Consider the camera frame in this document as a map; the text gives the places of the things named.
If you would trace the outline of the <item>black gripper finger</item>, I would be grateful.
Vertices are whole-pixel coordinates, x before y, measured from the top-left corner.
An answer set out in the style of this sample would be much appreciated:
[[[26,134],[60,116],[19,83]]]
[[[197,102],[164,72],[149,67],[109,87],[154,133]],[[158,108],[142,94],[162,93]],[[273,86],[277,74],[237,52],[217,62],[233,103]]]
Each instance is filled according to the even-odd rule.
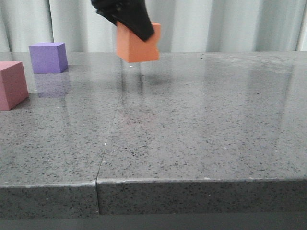
[[[145,1],[143,0],[93,0],[96,13],[105,17],[114,25],[118,22],[129,28],[142,41],[154,34]]]

